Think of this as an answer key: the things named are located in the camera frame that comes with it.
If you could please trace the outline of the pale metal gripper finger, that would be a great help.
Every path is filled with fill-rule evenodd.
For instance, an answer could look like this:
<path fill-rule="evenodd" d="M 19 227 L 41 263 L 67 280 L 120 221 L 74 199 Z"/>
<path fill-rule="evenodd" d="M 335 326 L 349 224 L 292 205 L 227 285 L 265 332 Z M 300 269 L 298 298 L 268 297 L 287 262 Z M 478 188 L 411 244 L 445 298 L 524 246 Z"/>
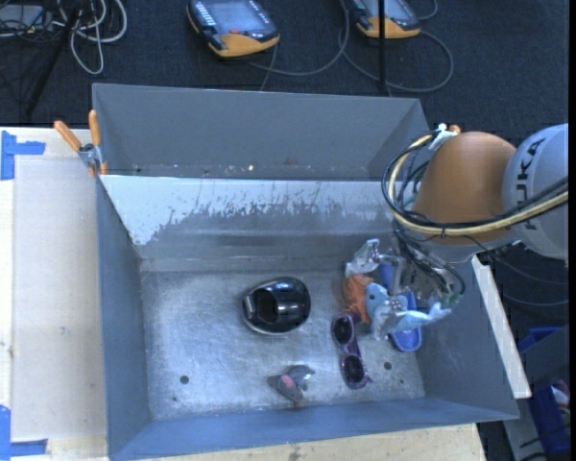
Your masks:
<path fill-rule="evenodd" d="M 370 318 L 372 337 L 381 341 L 386 335 L 401 331 L 401 321 L 408 310 L 408 299 L 403 294 L 390 295 L 378 283 L 366 286 L 366 312 Z"/>
<path fill-rule="evenodd" d="M 377 238 L 368 239 L 346 264 L 345 276 L 349 278 L 378 271 L 382 279 L 390 279 L 395 272 L 394 261 L 395 256 L 392 253 L 380 250 L 380 241 Z"/>

